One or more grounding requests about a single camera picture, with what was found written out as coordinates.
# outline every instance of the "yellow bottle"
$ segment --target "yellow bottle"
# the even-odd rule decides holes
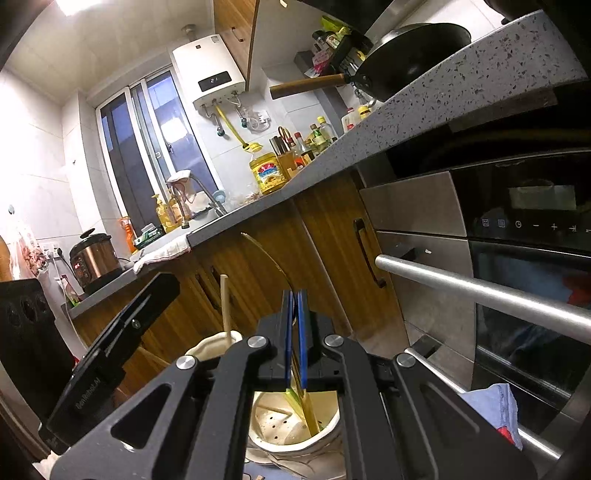
[[[152,198],[156,199],[156,214],[160,219],[160,223],[162,223],[162,226],[164,227],[164,232],[172,232],[180,224],[170,219],[168,209],[162,198],[160,198],[160,194],[152,195]]]

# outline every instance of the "dish soap bottle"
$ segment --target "dish soap bottle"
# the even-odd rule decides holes
[[[128,216],[120,218],[119,223],[121,224],[121,228],[125,230],[125,241],[127,242],[127,248],[129,248],[129,252],[133,254],[137,251],[137,248],[134,246],[135,233],[131,226],[131,218]]]
[[[164,232],[172,232],[176,227],[179,226],[179,223],[177,223],[176,219],[170,218],[170,215],[168,214],[168,208],[166,207],[166,204],[160,197],[159,193],[152,195],[152,198],[156,199],[156,214],[160,219],[160,223],[162,223],[162,226],[164,227]]]
[[[336,142],[335,129],[332,128],[332,125],[323,116],[318,117],[318,123],[320,124],[320,133],[328,141],[329,145]]]

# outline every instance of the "white cloth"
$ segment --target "white cloth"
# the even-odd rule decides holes
[[[185,233],[168,242],[163,247],[160,247],[159,249],[154,250],[152,253],[146,254],[140,258],[134,264],[134,273],[137,274],[144,267],[144,265],[172,260],[173,258],[177,258],[183,253],[189,251],[191,251],[191,246],[189,245],[189,240],[187,239],[187,234]]]

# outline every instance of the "spice bottle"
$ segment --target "spice bottle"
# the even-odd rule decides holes
[[[310,144],[306,144],[301,137],[301,133],[296,132],[294,134],[295,141],[297,144],[298,151],[302,159],[306,162],[306,165],[314,160],[314,152],[312,152],[312,147]]]
[[[316,124],[311,124],[310,129],[312,130],[312,139],[318,153],[322,153],[330,145],[328,140],[325,139],[324,135],[320,132],[320,129]]]
[[[318,123],[320,124],[318,129],[320,130],[322,136],[328,140],[329,145],[331,145],[333,142],[336,142],[337,137],[335,134],[335,129],[332,128],[332,125],[328,123],[323,116],[318,117]]]

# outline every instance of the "wooden cabinet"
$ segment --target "wooden cabinet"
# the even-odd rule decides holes
[[[162,371],[164,362],[222,331],[221,274],[230,281],[232,327],[244,336],[255,332],[260,318],[280,311],[289,285],[241,232],[262,244],[296,290],[307,289],[310,308],[332,318],[337,333],[353,336],[369,352],[386,357],[408,346],[391,280],[373,265],[380,253],[374,231],[351,176],[343,173],[162,264],[157,271],[176,275],[180,295],[143,335],[145,350],[137,350],[125,364],[124,393],[136,392]],[[90,345],[155,274],[77,317],[74,324],[83,340]]]
[[[350,174],[302,192],[295,204],[356,340],[370,353],[387,358],[404,351],[408,338],[394,286],[374,264],[381,250]]]
[[[224,40],[248,88],[259,0],[213,0],[215,31]]]
[[[229,276],[232,315],[241,315],[242,327],[248,324],[251,328],[248,333],[256,329],[261,317],[280,311],[283,290],[289,289],[289,285],[271,260],[240,232],[248,233],[262,244],[296,290],[308,290],[312,310],[331,317],[339,333],[350,335],[330,278],[290,202],[276,205],[196,248],[207,273],[213,273],[214,277],[219,273]],[[216,287],[215,295],[219,295],[219,286]]]

